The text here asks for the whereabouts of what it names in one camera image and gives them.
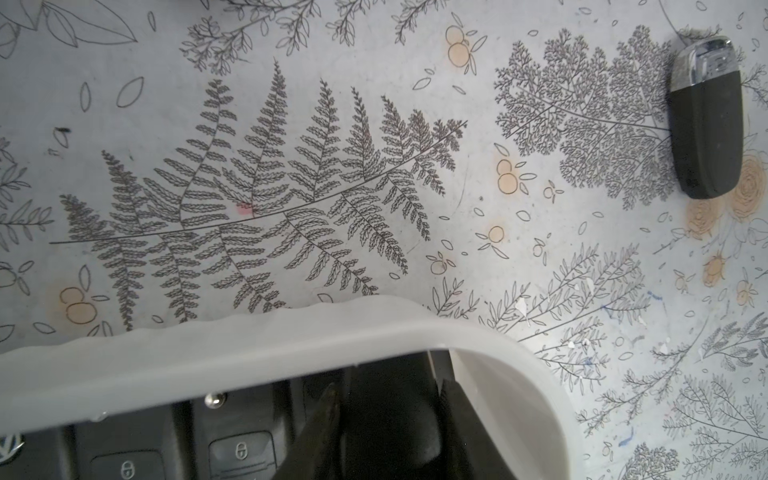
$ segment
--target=car key fob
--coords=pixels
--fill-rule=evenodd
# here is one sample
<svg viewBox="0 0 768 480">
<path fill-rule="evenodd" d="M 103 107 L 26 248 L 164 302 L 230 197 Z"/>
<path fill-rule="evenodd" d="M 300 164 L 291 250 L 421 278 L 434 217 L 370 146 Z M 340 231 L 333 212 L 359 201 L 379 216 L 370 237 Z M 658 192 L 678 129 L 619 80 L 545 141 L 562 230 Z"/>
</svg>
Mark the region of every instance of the car key fob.
<svg viewBox="0 0 768 480">
<path fill-rule="evenodd" d="M 675 170 L 692 198 L 715 198 L 739 182 L 743 146 L 741 75 L 736 50 L 718 35 L 674 61 L 670 126 Z"/>
</svg>

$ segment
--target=fern illustration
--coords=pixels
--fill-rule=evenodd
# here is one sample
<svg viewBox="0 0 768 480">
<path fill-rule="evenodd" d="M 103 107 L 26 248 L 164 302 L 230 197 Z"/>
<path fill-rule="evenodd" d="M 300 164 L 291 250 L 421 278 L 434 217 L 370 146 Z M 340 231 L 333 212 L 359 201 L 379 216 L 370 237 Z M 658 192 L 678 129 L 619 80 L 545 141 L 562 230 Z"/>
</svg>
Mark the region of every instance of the fern illustration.
<svg viewBox="0 0 768 480">
<path fill-rule="evenodd" d="M 496 69 L 504 135 L 523 156 L 559 146 L 569 184 L 605 186 L 610 198 L 623 195 L 625 210 L 666 200 L 676 184 L 666 124 L 670 43 L 652 41 L 640 25 L 610 64 L 566 29 L 546 45 L 544 67 L 518 41 L 508 66 Z"/>
<path fill-rule="evenodd" d="M 414 151 L 410 132 L 395 105 L 387 97 L 382 96 L 382 100 L 384 101 L 385 114 L 381 130 L 385 134 L 384 142 L 387 144 L 383 149 L 383 153 L 389 155 L 385 157 L 388 164 L 402 164 L 407 158 L 412 156 Z M 411 172 L 395 168 L 386 175 L 386 178 L 392 184 L 392 187 L 384 199 L 384 204 L 392 204 L 391 213 L 394 213 L 402 206 L 403 218 L 410 217 L 411 223 L 415 222 L 416 229 L 424 240 L 429 240 L 427 214 L 424 212 L 424 207 L 419 201 L 419 195 L 416 192 Z"/>
<path fill-rule="evenodd" d="M 219 260 L 214 265 L 203 270 L 205 274 L 212 275 L 234 268 L 233 273 L 217 281 L 213 286 L 218 289 L 240 286 L 233 308 L 237 308 L 245 299 L 250 298 L 248 311 L 251 313 L 262 301 L 264 302 L 262 310 L 265 313 L 285 306 L 285 302 L 274 301 L 280 295 L 280 291 L 270 291 L 274 282 L 268 281 L 269 272 L 252 275 L 245 273 L 248 269 L 257 268 L 266 263 L 266 258 L 254 258 L 264 253 L 263 248 L 253 248 L 253 245 L 261 241 L 258 237 L 261 231 L 259 227 L 243 224 L 217 227 L 197 240 L 198 246 L 208 245 L 208 247 L 195 255 L 198 260 L 218 257 Z"/>
<path fill-rule="evenodd" d="M 148 253 L 158 257 L 149 260 L 152 265 L 160 267 L 152 273 L 157 278 L 166 278 L 161 287 L 170 289 L 165 296 L 170 298 L 168 308 L 175 309 L 174 317 L 179 323 L 196 319 L 194 309 L 198 307 L 200 296 L 194 291 L 200 288 L 191 280 L 198 278 L 200 273 L 191 268 L 199 266 L 200 262 L 189 257 L 197 250 L 196 240 L 199 235 L 195 232 L 161 233 L 161 241 L 147 249 Z"/>
<path fill-rule="evenodd" d="M 312 116 L 315 124 L 307 128 L 311 135 L 301 136 L 301 140 L 309 148 L 296 147 L 296 151 L 306 159 L 306 163 L 288 161 L 290 166 L 296 169 L 295 172 L 288 173 L 288 176 L 301 186 L 291 191 L 307 203 L 326 196 L 341 185 L 341 182 L 334 179 L 341 173 L 341 169 L 335 167 L 339 158 L 333 156 L 339 151 L 335 145 L 339 143 L 339 138 L 333 135 L 339 130 L 337 109 L 333 106 L 335 103 L 333 92 L 328 88 L 328 84 L 321 80 L 320 99 L 315 107 L 318 115 Z"/>
<path fill-rule="evenodd" d="M 123 235 L 141 235 L 166 227 L 165 222 L 152 220 L 152 213 L 142 210 L 149 199 L 142 195 L 143 189 L 136 177 L 125 170 L 125 166 L 114 155 L 102 151 L 101 156 L 107 162 L 110 179 L 114 183 L 112 197 L 115 202 L 112 207 L 115 211 L 110 213 L 114 219 L 111 222 L 112 228 Z M 142 219 L 147 221 L 146 224 L 142 224 Z M 139 281 L 144 277 L 144 272 L 139 269 L 147 264 L 142 260 L 147 256 L 144 249 L 146 246 L 147 241 L 138 238 L 102 240 L 93 246 L 94 252 L 103 250 L 98 259 L 104 262 L 104 268 L 111 270 L 109 277 L 115 280 L 112 287 L 118 291 L 120 314 L 129 332 L 133 329 L 133 308 L 139 298 L 137 290 L 144 288 Z"/>
<path fill-rule="evenodd" d="M 369 284 L 371 278 L 364 275 L 366 272 L 364 266 L 356 268 L 357 259 L 343 260 L 352 252 L 350 249 L 331 250 L 341 246 L 344 242 L 335 238 L 326 238 L 335 233 L 335 230 L 329 226 L 328 220 L 324 218 L 325 212 L 319 208 L 300 208 L 286 212 L 283 216 L 284 220 L 281 220 L 264 234 L 264 238 L 285 234 L 280 245 L 267 255 L 269 258 L 284 255 L 298 243 L 303 242 L 296 256 L 285 268 L 296 268 L 309 258 L 314 250 L 318 250 L 317 260 L 306 281 L 316 279 L 330 265 L 331 270 L 325 286 L 333 285 L 340 278 L 341 290 L 347 288 L 350 281 L 353 282 L 352 291 L 360 290 L 363 295 L 372 295 L 379 289 L 377 286 Z"/>
<path fill-rule="evenodd" d="M 176 152 L 186 158 L 187 162 L 166 158 L 163 161 L 172 167 L 173 171 L 154 169 L 166 182 L 181 191 L 173 192 L 151 178 L 144 178 L 144 183 L 148 187 L 147 195 L 151 200 L 149 211 L 167 222 L 180 223 L 185 229 L 199 227 L 216 220 L 229 220 L 226 214 L 220 212 L 226 209 L 226 206 L 217 203 L 217 200 L 223 200 L 223 198 L 218 191 L 214 191 L 219 189 L 215 180 L 221 172 L 210 163 L 227 161 L 225 156 L 216 152 L 214 148 L 232 148 L 231 144 L 220 136 L 221 134 L 235 135 L 235 130 L 224 123 L 224 119 L 236 121 L 237 116 L 224 108 L 233 100 L 231 96 L 224 95 L 229 88 L 223 85 L 221 80 L 211 81 L 208 85 L 210 88 L 206 93 L 210 98 L 203 105 L 210 110 L 203 111 L 200 116 L 214 125 L 211 127 L 200 124 L 197 125 L 197 130 L 210 137 L 210 140 L 187 140 L 191 147 L 202 153 L 179 147 Z"/>
<path fill-rule="evenodd" d="M 669 480 L 667 473 L 677 470 L 680 460 L 675 450 L 649 449 L 645 442 L 634 448 L 634 455 L 619 472 L 618 480 Z"/>
<path fill-rule="evenodd" d="M 768 465 L 768 434 L 764 406 L 753 396 L 737 399 L 723 376 L 709 381 L 687 376 L 673 404 L 673 417 L 664 429 L 676 438 L 693 432 L 691 457 L 683 460 L 684 478 L 711 472 L 730 456 L 733 467 L 758 470 Z"/>
<path fill-rule="evenodd" d="M 701 359 L 720 356 L 720 365 L 731 372 L 754 364 L 758 352 L 768 359 L 768 317 L 758 313 L 741 327 L 737 322 L 717 327 L 701 344 Z"/>
<path fill-rule="evenodd" d="M 281 171 L 285 167 L 283 162 L 267 160 L 283 157 L 280 147 L 285 144 L 283 125 L 286 124 L 288 106 L 285 89 L 285 77 L 275 61 L 272 87 L 257 119 L 259 124 L 251 127 L 254 135 L 245 136 L 246 141 L 258 151 L 238 150 L 237 153 L 245 161 L 232 158 L 232 165 L 237 171 L 222 169 L 231 187 L 216 179 L 219 190 L 226 198 L 242 208 L 249 208 L 254 216 L 278 211 L 293 198 L 288 184 L 281 182 L 286 175 Z"/>
</svg>

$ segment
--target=botanical pattern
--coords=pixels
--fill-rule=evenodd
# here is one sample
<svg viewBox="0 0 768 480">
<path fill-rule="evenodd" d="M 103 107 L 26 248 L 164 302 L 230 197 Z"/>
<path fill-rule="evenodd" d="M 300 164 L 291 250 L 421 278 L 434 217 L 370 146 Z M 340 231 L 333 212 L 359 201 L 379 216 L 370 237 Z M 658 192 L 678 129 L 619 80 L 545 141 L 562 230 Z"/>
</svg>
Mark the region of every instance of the botanical pattern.
<svg viewBox="0 0 768 480">
<path fill-rule="evenodd" d="M 574 187 L 605 187 L 624 209 L 666 200 L 674 189 L 665 97 L 672 59 L 669 42 L 653 41 L 644 26 L 619 42 L 610 63 L 567 29 L 547 40 L 544 67 L 517 41 L 508 66 L 496 69 L 505 109 L 496 123 L 521 155 L 559 147 L 560 172 Z"/>
<path fill-rule="evenodd" d="M 126 330 L 133 328 L 147 264 L 156 267 L 151 275 L 163 280 L 160 288 L 179 322 L 198 318 L 203 275 L 218 277 L 211 284 L 215 289 L 236 287 L 233 308 L 244 303 L 252 313 L 257 307 L 269 312 L 286 304 L 277 299 L 280 291 L 269 271 L 276 266 L 294 270 L 311 262 L 302 273 L 305 281 L 323 275 L 324 286 L 374 294 L 379 288 L 356 257 L 354 240 L 408 273 L 406 256 L 382 213 L 402 212 L 405 222 L 429 240 L 417 189 L 445 195 L 438 170 L 455 169 L 452 155 L 466 122 L 430 125 L 417 110 L 406 122 L 382 97 L 386 147 L 379 150 L 366 106 L 353 88 L 353 126 L 341 150 L 336 100 L 321 80 L 313 124 L 295 146 L 298 156 L 282 162 L 277 159 L 286 155 L 288 97 L 280 66 L 275 62 L 258 125 L 244 138 L 253 150 L 232 152 L 225 138 L 237 135 L 232 125 L 238 117 L 229 107 L 233 96 L 221 80 L 208 86 L 206 109 L 200 113 L 208 123 L 197 125 L 204 139 L 191 138 L 191 149 L 176 149 L 179 159 L 164 159 L 165 166 L 154 169 L 161 181 L 146 177 L 141 186 L 124 163 L 102 152 L 115 184 L 112 220 L 101 220 L 74 195 L 61 196 L 71 240 L 91 243 L 91 251 L 111 271 Z M 234 169 L 224 166 L 229 163 Z M 225 213 L 227 202 L 247 214 L 245 220 L 268 220 L 232 220 Z M 279 244 L 270 250 L 256 247 L 271 239 Z M 291 260 L 278 260 L 285 255 Z"/>
<path fill-rule="evenodd" d="M 768 480 L 765 5 L 182 3 L 0 6 L 0 355 L 396 295 L 551 371 L 578 480 Z M 694 200 L 714 35 L 742 170 Z"/>
</svg>

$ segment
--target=small leaf drawing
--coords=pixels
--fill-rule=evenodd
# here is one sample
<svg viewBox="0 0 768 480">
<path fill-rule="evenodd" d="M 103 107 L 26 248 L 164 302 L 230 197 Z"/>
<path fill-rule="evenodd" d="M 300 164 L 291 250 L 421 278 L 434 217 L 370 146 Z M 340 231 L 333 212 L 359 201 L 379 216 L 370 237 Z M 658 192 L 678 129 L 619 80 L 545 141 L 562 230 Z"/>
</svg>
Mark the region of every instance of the small leaf drawing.
<svg viewBox="0 0 768 480">
<path fill-rule="evenodd" d="M 98 0 L 56 0 L 45 7 L 64 16 L 79 41 L 98 45 L 136 41 L 123 19 Z"/>
<path fill-rule="evenodd" d="M 22 291 L 26 296 L 29 296 L 29 285 L 27 285 L 27 282 L 19 277 L 16 279 L 16 285 L 18 285 L 18 289 Z"/>
<path fill-rule="evenodd" d="M 112 325 L 106 321 L 101 322 L 101 332 L 104 336 L 112 336 Z"/>
<path fill-rule="evenodd" d="M 88 87 L 88 82 L 84 81 L 80 87 L 80 109 L 83 112 L 88 111 L 91 107 L 91 87 Z"/>
<path fill-rule="evenodd" d="M 0 325 L 0 342 L 4 342 L 13 334 L 15 325 Z"/>
<path fill-rule="evenodd" d="M 504 155 L 505 157 L 509 157 L 509 150 L 507 150 L 507 147 L 496 143 L 494 143 L 493 146 L 496 147 L 496 150 L 498 150 L 500 154 Z"/>
<path fill-rule="evenodd" d="M 58 10 L 51 8 L 47 11 L 45 24 L 48 26 L 48 31 L 57 40 L 72 47 L 78 46 L 78 40 L 74 35 L 74 28 L 72 28 L 69 20 L 62 13 L 59 13 Z"/>
<path fill-rule="evenodd" d="M 0 57 L 10 58 L 16 48 L 16 40 L 21 28 L 12 22 L 0 26 Z"/>
<path fill-rule="evenodd" d="M 432 79 L 430 77 L 421 78 L 419 81 L 417 81 L 413 85 L 413 90 L 421 90 L 423 88 L 426 88 L 427 85 L 429 85 L 431 82 L 432 82 Z"/>
<path fill-rule="evenodd" d="M 19 273 L 24 273 L 27 270 L 31 269 L 35 265 L 34 260 L 28 260 L 21 264 L 21 266 L 18 268 Z"/>
<path fill-rule="evenodd" d="M 479 50 L 480 47 L 483 46 L 483 44 L 485 43 L 486 40 L 488 40 L 488 36 L 487 35 L 483 35 L 482 37 L 478 38 L 478 40 L 472 46 L 471 52 L 475 53 L 477 50 Z"/>
<path fill-rule="evenodd" d="M 136 77 L 123 85 L 118 94 L 117 105 L 120 108 L 130 107 L 141 96 L 141 92 L 144 90 L 144 77 Z"/>
<path fill-rule="evenodd" d="M 53 129 L 53 138 L 62 147 L 69 148 L 69 140 L 67 139 L 67 134 L 65 132 L 63 132 L 61 130 L 58 130 L 57 128 L 54 128 Z"/>
<path fill-rule="evenodd" d="M 55 328 L 43 322 L 34 322 L 32 326 L 35 328 L 35 330 L 37 330 L 40 333 L 44 333 L 45 335 L 50 335 L 51 333 L 56 331 Z"/>
<path fill-rule="evenodd" d="M 491 245 L 491 248 L 496 253 L 496 255 L 499 255 L 504 260 L 509 260 L 509 257 L 507 257 L 506 253 L 502 252 L 501 250 L 499 250 L 498 248 L 494 247 L 493 245 Z"/>
<path fill-rule="evenodd" d="M 88 265 L 80 267 L 78 280 L 80 280 L 80 288 L 82 288 L 84 292 L 91 289 L 91 270 L 88 268 Z"/>
<path fill-rule="evenodd" d="M 457 14 L 455 14 L 455 13 L 451 12 L 451 16 L 453 17 L 453 19 L 454 19 L 454 20 L 456 20 L 456 24 L 457 24 L 459 27 L 462 27 L 462 28 L 464 28 L 464 24 L 463 24 L 463 23 L 462 23 L 462 21 L 461 21 L 461 20 L 458 18 L 458 15 L 457 15 Z"/>
</svg>

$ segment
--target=branch drawing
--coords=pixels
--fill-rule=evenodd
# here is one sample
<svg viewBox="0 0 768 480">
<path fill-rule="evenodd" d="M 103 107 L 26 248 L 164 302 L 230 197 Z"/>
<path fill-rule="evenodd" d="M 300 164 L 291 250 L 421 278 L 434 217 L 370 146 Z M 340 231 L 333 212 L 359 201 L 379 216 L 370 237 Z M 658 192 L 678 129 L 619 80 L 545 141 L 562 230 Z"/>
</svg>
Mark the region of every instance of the branch drawing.
<svg viewBox="0 0 768 480">
<path fill-rule="evenodd" d="M 610 198 L 623 196 L 625 210 L 666 200 L 676 182 L 666 125 L 670 43 L 654 42 L 640 25 L 610 64 L 567 29 L 546 45 L 544 67 L 518 41 L 508 66 L 496 69 L 504 135 L 523 156 L 559 147 L 570 185 L 605 186 Z"/>
<path fill-rule="evenodd" d="M 520 342 L 568 326 L 561 330 L 563 336 L 558 342 L 543 345 L 535 355 L 553 367 L 571 391 L 578 387 L 582 395 L 585 385 L 594 391 L 594 385 L 605 378 L 601 369 L 608 358 L 598 353 L 598 347 L 606 336 L 600 331 L 603 323 L 598 314 L 606 312 L 611 319 L 632 323 L 639 321 L 650 302 L 640 295 L 644 276 L 634 259 L 636 246 L 606 253 L 602 259 L 597 250 L 582 246 L 570 263 L 563 260 L 553 272 L 546 294 L 532 296 L 530 283 L 521 284 L 519 291 L 518 284 L 513 283 L 502 300 L 488 303 L 489 318 L 480 317 L 482 324 L 504 334 L 518 326 L 538 327 L 519 338 Z M 548 319 L 556 323 L 551 325 Z"/>
<path fill-rule="evenodd" d="M 768 464 L 768 435 L 764 404 L 753 396 L 737 399 L 724 376 L 711 380 L 686 376 L 673 404 L 674 416 L 664 420 L 664 429 L 676 438 L 692 432 L 693 452 L 683 460 L 684 478 L 712 472 L 716 463 L 730 457 L 733 467 L 757 470 Z"/>
</svg>

